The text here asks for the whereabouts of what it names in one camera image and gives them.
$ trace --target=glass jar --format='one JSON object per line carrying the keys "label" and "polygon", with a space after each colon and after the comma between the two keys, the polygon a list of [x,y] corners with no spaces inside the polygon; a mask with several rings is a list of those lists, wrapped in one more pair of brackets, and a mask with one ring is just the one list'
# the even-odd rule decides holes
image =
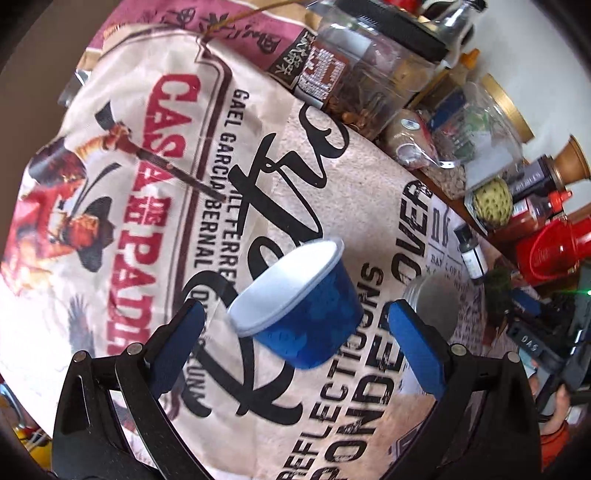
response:
{"label": "glass jar", "polygon": [[446,54],[443,42],[396,7],[336,0],[294,93],[373,140]]}
{"label": "glass jar", "polygon": [[466,190],[472,190],[521,163],[522,144],[533,134],[491,75],[465,84],[456,96],[462,101],[435,113],[431,133],[440,160],[464,165]]}

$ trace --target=cowboy illustration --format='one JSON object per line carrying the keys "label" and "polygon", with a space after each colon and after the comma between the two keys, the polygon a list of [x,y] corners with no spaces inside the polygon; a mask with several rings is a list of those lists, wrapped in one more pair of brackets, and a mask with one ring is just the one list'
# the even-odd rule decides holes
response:
{"label": "cowboy illustration", "polygon": [[[112,200],[101,197],[78,213],[86,194],[100,177],[119,167],[111,164],[90,188],[86,188],[85,163],[96,151],[120,150],[129,143],[129,129],[116,123],[105,135],[94,137],[74,151],[59,138],[40,150],[28,166],[35,185],[17,200],[0,273],[15,295],[49,284],[51,264],[56,258],[77,253],[82,267],[97,272],[102,251],[113,241],[108,216]],[[70,212],[64,204],[80,189]]]}

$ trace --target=green fruit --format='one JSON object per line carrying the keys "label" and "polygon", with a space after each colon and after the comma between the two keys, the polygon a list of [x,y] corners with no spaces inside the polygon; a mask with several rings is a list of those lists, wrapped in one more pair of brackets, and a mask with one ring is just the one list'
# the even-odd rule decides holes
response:
{"label": "green fruit", "polygon": [[503,179],[493,179],[474,192],[476,216],[494,229],[505,226],[513,212],[513,198]]}

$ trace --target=gold jar lid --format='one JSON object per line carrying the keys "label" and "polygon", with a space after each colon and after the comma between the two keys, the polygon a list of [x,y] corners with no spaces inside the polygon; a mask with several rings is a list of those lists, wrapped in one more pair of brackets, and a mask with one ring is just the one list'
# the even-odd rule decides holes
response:
{"label": "gold jar lid", "polygon": [[490,73],[487,73],[480,79],[480,83],[509,119],[513,128],[515,128],[515,131],[519,135],[521,142],[527,143],[533,139],[534,134],[531,131],[530,126],[527,124],[513,101],[509,98],[509,95],[506,94],[506,91],[504,91],[501,85],[496,82],[493,76]]}

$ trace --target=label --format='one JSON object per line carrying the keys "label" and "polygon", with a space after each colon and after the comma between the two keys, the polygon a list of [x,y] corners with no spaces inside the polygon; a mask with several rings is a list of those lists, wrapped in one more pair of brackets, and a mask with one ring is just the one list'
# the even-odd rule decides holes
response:
{"label": "label", "polygon": [[486,263],[486,259],[484,258],[484,254],[482,253],[480,245],[478,245],[478,247],[476,247],[474,250],[463,253],[462,258],[464,260],[464,265],[468,269],[468,274],[472,280],[481,278],[486,274],[486,272],[488,272],[488,264]]}
{"label": "label", "polygon": [[400,124],[406,128],[407,130],[420,130],[421,129],[421,125],[418,124],[418,122],[415,122],[413,120],[409,120],[407,118],[403,118],[402,120],[400,120]]}
{"label": "label", "polygon": [[267,73],[289,91],[292,91],[306,66],[306,60],[310,56],[312,42],[315,38],[316,35],[303,29],[293,43],[267,68]]}
{"label": "label", "polygon": [[429,130],[431,133],[442,127],[454,113],[460,111],[466,104],[466,95],[464,91],[459,89],[457,92],[452,93],[446,100],[439,106],[437,111],[429,122]]}
{"label": "label", "polygon": [[527,204],[527,199],[521,200],[513,205],[513,213],[511,214],[511,218],[521,215],[527,210],[530,209],[530,206]]}
{"label": "label", "polygon": [[316,41],[298,80],[300,90],[323,105],[348,64],[347,57],[328,50]]}
{"label": "label", "polygon": [[540,160],[526,165],[523,169],[523,175],[524,176],[521,180],[515,181],[509,185],[511,196],[514,197],[524,190],[530,188],[532,185],[544,180],[545,175],[544,171],[542,170]]}

